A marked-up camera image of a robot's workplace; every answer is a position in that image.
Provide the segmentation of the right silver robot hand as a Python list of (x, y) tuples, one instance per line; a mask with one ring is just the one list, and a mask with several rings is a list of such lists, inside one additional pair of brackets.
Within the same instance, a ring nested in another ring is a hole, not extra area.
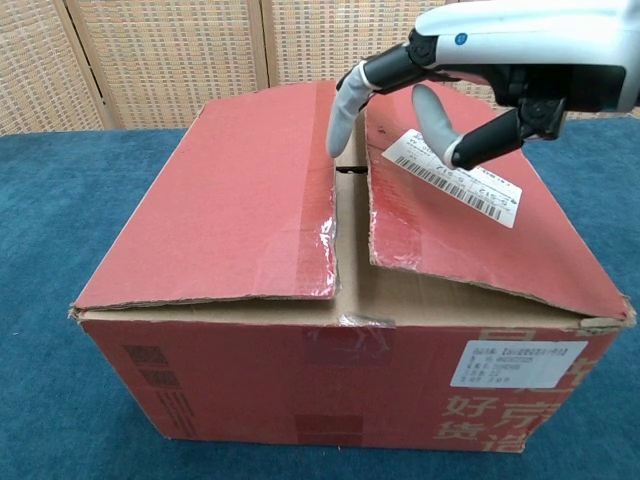
[[(488, 86), (503, 113), (466, 133), (433, 91)], [(626, 113), (639, 105), (635, 1), (472, 1), (420, 14), (407, 38), (354, 65), (337, 83), (326, 150), (345, 149), (369, 101), (409, 89), (425, 144), (450, 169), (471, 170), (556, 139), (568, 113)]]

